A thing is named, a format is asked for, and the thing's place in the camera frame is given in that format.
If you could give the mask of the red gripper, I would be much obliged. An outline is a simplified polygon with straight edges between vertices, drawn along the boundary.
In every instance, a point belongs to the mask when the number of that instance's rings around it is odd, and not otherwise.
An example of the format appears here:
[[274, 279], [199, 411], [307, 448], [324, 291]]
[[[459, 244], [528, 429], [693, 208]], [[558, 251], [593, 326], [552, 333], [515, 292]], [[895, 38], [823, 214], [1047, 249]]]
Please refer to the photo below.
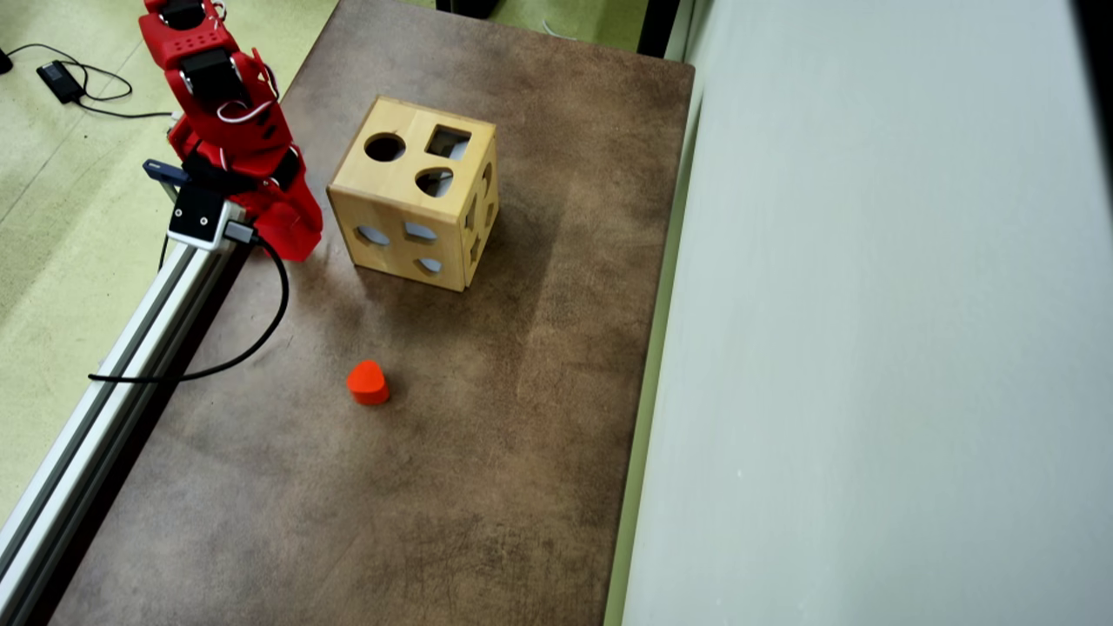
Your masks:
[[211, 117], [201, 115], [200, 123], [196, 130], [183, 116], [170, 127], [170, 146], [190, 183], [239, 196], [250, 211], [276, 203], [287, 229], [323, 229], [321, 206], [305, 180], [302, 151], [279, 102], [224, 102]]

